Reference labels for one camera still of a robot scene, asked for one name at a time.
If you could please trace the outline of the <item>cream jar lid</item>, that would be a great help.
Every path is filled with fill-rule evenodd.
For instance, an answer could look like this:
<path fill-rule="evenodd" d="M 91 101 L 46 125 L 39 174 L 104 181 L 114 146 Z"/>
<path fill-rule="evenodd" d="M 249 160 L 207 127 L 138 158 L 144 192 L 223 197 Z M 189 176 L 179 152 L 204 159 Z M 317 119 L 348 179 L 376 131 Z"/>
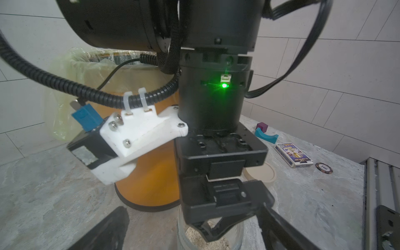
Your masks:
<path fill-rule="evenodd" d="M 249 181 L 262 181 L 266 187 L 272 186 L 277 179 L 275 168 L 267 162 L 262 166 L 244 168 L 243 174 Z"/>

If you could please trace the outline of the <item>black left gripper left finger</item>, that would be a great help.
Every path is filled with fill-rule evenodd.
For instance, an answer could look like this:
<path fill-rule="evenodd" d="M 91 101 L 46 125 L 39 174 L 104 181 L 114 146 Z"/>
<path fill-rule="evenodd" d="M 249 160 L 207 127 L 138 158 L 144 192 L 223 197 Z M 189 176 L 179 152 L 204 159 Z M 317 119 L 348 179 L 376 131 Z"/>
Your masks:
<path fill-rule="evenodd" d="M 130 218 L 119 206 L 68 250 L 122 250 Z"/>

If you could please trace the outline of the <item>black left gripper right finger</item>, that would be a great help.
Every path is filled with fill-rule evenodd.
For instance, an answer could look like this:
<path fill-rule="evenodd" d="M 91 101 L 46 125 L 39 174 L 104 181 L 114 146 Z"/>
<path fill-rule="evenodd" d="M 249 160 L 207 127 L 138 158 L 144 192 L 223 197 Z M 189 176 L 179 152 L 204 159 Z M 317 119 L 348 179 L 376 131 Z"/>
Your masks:
<path fill-rule="evenodd" d="M 266 203 L 260 207 L 257 220 L 267 250 L 319 250 Z"/>

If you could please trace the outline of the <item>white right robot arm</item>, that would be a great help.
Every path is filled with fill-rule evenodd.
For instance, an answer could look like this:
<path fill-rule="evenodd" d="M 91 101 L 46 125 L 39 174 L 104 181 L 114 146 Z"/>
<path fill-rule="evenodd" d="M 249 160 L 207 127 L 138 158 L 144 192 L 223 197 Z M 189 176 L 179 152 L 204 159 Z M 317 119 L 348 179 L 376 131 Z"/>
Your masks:
<path fill-rule="evenodd" d="M 250 90 L 261 20 L 279 19 L 312 1 L 58 1 L 73 31 L 87 44 L 138 50 L 139 61 L 172 79 L 151 92 L 115 95 L 51 74 L 19 55 L 1 37 L 1 58 L 27 78 L 78 100 L 121 109 L 94 122 L 68 146 L 94 156 L 87 167 L 103 183 L 129 176 L 136 160 L 174 142 L 180 201 L 187 225 L 206 242 L 256 216 L 265 241 L 310 245 L 272 210 L 274 197 L 260 181 L 242 182 L 246 167 L 263 164 L 268 149 L 240 123 L 245 99 L 259 97 L 281 79 Z"/>

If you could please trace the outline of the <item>ribbed glass oatmeal jar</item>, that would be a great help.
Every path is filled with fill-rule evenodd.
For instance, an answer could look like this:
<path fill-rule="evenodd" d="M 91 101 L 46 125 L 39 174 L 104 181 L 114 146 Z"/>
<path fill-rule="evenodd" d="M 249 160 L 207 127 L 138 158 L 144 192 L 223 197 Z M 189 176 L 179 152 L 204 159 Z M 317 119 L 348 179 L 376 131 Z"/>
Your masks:
<path fill-rule="evenodd" d="M 210 219 L 203 228 L 197 229 L 185 222 L 182 207 L 178 209 L 178 250 L 239 250 L 244 238 L 244 223 L 240 222 L 225 232 L 215 229 L 220 225 L 220 218 Z"/>

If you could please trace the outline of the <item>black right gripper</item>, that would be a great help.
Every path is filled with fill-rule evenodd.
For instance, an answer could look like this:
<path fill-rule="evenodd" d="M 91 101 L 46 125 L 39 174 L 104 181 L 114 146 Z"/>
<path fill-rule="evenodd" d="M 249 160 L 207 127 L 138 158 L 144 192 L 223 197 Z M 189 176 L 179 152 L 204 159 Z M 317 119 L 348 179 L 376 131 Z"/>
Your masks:
<path fill-rule="evenodd" d="M 248 214 L 275 199 L 261 181 L 241 181 L 244 168 L 262 166 L 268 148 L 246 126 L 227 134 L 191 131 L 174 140 L 185 222 L 205 242 L 241 242 Z M 221 219 L 210 226 L 208 220 Z"/>

